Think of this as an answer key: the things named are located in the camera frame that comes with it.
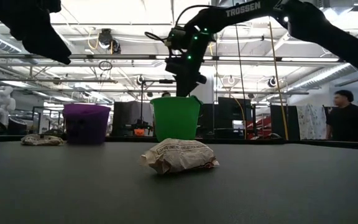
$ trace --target man in black shirt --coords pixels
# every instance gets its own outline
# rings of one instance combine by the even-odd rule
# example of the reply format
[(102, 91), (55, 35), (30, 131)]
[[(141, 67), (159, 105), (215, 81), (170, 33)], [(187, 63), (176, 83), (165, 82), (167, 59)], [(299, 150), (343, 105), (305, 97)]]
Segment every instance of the man in black shirt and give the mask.
[(327, 116), (326, 139), (358, 141), (358, 106), (351, 103), (353, 99), (351, 91), (335, 92), (334, 104), (337, 108), (334, 108)]

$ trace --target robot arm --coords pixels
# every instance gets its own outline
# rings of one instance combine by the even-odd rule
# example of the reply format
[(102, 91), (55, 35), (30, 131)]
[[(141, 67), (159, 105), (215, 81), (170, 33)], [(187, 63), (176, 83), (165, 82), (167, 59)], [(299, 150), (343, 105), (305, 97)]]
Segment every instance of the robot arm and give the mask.
[(323, 12), (308, 2), (255, 0), (229, 8), (211, 6), (200, 10), (184, 27), (172, 28), (165, 41), (170, 51), (182, 52), (170, 53), (165, 60), (166, 71), (177, 80), (177, 96), (186, 96), (197, 83), (205, 83), (198, 70), (209, 43), (214, 41), (213, 34), (226, 26), (263, 16), (274, 18), (292, 37), (319, 44), (358, 68), (358, 39), (329, 23)]

